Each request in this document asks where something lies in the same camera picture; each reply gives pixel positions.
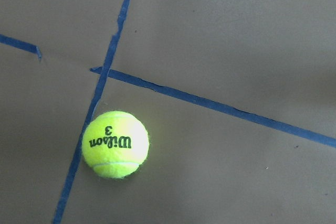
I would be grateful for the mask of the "yellow Wilson tennis ball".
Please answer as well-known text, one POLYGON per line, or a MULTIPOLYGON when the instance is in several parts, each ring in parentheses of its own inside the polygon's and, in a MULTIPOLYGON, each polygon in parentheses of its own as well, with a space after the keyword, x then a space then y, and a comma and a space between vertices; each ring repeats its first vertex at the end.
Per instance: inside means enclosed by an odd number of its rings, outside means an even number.
POLYGON ((132 114, 110 111, 98 116, 82 137, 82 155, 100 177, 123 179, 146 160, 149 135, 132 114))

